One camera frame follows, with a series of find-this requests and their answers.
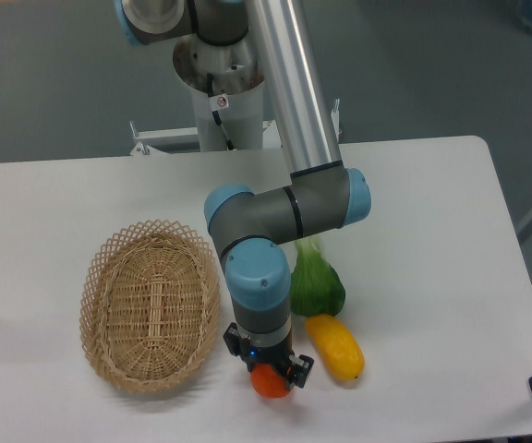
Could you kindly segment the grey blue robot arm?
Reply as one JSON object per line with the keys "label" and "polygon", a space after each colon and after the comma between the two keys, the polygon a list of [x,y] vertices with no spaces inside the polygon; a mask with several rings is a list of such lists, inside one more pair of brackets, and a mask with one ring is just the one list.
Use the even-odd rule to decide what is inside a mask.
{"label": "grey blue robot arm", "polygon": [[230,77],[242,42],[269,84],[291,183],[262,194],[242,185],[213,190],[204,204],[209,234],[231,295],[235,321],[224,333],[233,356],[254,372],[272,370],[285,390],[303,387],[313,367],[292,349],[291,272],[282,245],[365,219],[363,173],[345,167],[325,108],[297,1],[118,1],[127,38],[147,45],[196,37],[204,87]]}

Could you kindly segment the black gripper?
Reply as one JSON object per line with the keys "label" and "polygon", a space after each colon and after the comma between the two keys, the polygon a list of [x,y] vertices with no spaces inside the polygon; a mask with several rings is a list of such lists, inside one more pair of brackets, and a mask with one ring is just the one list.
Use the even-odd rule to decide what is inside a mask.
{"label": "black gripper", "polygon": [[249,338],[242,337],[237,324],[231,322],[223,338],[228,352],[240,358],[249,373],[256,365],[269,365],[276,373],[282,373],[288,391],[305,387],[314,366],[314,359],[304,354],[293,354],[290,336],[274,346],[258,347],[254,346]]}

